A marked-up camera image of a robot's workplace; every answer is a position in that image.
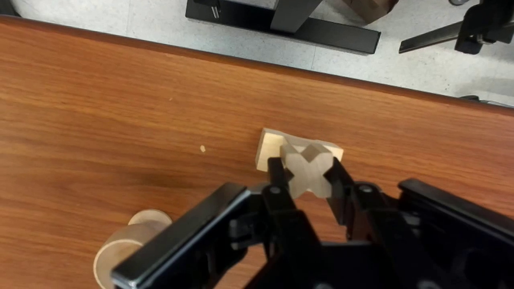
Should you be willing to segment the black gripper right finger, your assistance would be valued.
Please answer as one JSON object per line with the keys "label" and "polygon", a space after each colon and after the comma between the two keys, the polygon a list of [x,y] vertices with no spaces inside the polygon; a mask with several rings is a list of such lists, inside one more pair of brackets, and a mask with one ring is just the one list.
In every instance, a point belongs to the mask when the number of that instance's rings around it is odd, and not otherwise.
{"label": "black gripper right finger", "polygon": [[396,246],[397,233],[391,222],[397,220],[397,209],[391,196],[375,183],[355,182],[338,159],[325,178],[331,186],[328,204],[346,228],[347,246]]}

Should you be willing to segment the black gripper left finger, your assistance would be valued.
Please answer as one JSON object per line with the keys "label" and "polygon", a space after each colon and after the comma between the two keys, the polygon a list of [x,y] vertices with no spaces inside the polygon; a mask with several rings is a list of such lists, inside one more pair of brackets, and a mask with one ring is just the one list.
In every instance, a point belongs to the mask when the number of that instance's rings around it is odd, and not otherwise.
{"label": "black gripper left finger", "polygon": [[315,263],[320,239],[290,194],[288,174],[280,158],[269,159],[269,177],[270,185],[264,190],[270,222],[267,254],[280,257],[291,268],[309,268]]}

